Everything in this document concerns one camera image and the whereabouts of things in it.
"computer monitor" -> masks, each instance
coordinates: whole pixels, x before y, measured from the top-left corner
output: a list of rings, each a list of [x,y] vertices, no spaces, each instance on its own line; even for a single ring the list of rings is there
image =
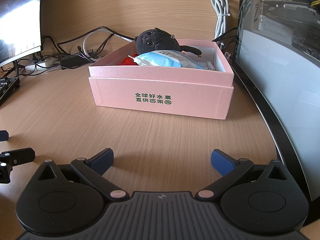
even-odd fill
[[[240,0],[232,67],[320,218],[320,11],[310,0]]]
[[[0,67],[39,51],[40,0],[0,0]]]

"cardboard box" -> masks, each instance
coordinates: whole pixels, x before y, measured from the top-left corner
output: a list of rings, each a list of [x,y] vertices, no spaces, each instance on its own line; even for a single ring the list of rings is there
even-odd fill
[[[216,71],[177,67],[117,65],[136,52],[135,42],[115,50],[89,67],[97,106],[225,119],[233,93],[233,71],[215,42],[178,40],[197,47],[197,62],[213,63]]]

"silver screw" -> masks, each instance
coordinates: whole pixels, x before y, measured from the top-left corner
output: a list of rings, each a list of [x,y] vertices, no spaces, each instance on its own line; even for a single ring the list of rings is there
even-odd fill
[[[122,198],[125,195],[127,195],[127,193],[125,191],[119,190],[119,189],[111,191],[111,193],[110,193],[110,196],[113,197],[113,198]]]
[[[198,195],[199,197],[202,197],[202,198],[209,198],[209,197],[213,197],[214,193],[211,191],[211,190],[200,190],[198,192]]]

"black plush toy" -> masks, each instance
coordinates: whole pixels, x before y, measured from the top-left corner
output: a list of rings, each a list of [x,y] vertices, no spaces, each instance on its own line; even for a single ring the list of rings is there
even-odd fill
[[[134,39],[136,41],[137,53],[139,55],[155,50],[176,50],[186,51],[201,57],[201,50],[190,46],[180,46],[178,41],[171,35],[163,30],[154,28],[141,33]]]

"triangular hole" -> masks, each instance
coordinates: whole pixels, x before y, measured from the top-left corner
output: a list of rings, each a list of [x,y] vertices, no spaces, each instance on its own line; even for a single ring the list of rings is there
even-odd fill
[[[274,166],[272,171],[269,175],[270,179],[281,179],[281,180],[287,180],[287,177],[282,172],[281,168],[279,166]]]
[[[41,175],[39,176],[38,180],[45,180],[45,179],[55,179],[56,175],[53,173],[51,166],[46,166],[42,171]]]

